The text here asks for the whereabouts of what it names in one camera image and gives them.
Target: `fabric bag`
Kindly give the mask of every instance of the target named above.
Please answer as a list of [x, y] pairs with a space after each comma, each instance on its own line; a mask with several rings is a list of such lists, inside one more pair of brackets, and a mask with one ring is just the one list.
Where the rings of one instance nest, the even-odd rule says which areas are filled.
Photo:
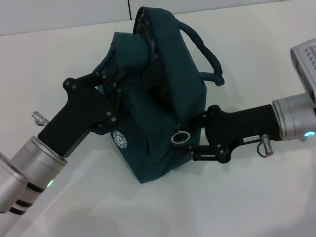
[[[180, 30], [196, 44], [214, 73], [198, 71]], [[107, 56], [94, 70], [97, 72], [114, 82], [100, 86], [103, 93], [110, 95], [113, 86], [120, 87], [121, 106], [115, 127], [100, 125], [93, 132], [111, 133], [140, 183], [191, 160], [190, 155], [177, 155], [170, 139], [178, 124], [205, 110], [204, 81], [224, 84], [219, 61], [192, 28], [167, 10], [142, 7], [133, 34], [115, 32]], [[199, 140], [197, 132], [190, 144], [199, 145]]]

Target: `white wall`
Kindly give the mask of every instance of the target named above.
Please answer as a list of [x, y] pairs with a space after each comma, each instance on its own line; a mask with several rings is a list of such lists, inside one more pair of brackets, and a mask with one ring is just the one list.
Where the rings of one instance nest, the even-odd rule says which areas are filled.
[[130, 0], [132, 18], [142, 6], [164, 8], [172, 13], [210, 10], [230, 6], [249, 5], [281, 0]]
[[128, 19], [127, 0], [0, 1], [0, 35]]

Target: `circular logo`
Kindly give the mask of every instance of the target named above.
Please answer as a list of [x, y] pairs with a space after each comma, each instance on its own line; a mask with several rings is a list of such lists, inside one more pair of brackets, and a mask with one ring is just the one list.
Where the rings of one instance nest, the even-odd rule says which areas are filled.
[[127, 147], [127, 140], [119, 131], [113, 133], [113, 140], [119, 148], [123, 149]]

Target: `bag handle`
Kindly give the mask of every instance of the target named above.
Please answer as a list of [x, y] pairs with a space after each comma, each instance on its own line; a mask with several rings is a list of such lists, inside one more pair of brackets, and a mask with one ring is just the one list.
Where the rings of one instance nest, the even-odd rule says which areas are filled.
[[190, 39], [196, 44], [197, 48], [201, 51], [201, 53], [205, 56], [214, 69], [214, 73], [200, 73], [202, 80], [213, 81], [217, 86], [223, 85], [225, 83], [223, 78], [223, 70], [216, 56], [204, 45], [203, 40], [195, 30], [181, 21], [178, 21], [178, 23], [179, 29], [190, 37]]

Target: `white table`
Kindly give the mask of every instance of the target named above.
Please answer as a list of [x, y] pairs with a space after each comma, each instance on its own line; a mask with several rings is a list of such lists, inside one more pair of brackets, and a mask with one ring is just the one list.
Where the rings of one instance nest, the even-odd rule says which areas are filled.
[[[315, 0], [177, 15], [220, 59], [226, 84], [208, 83], [207, 105], [228, 112], [303, 92], [289, 50], [316, 38]], [[90, 73], [114, 31], [133, 21], [0, 37], [0, 150], [12, 157], [66, 103], [62, 82]], [[201, 71], [206, 59], [186, 38]], [[228, 164], [189, 162], [140, 185], [109, 135], [89, 134], [9, 237], [312, 237], [316, 139], [239, 147]]]

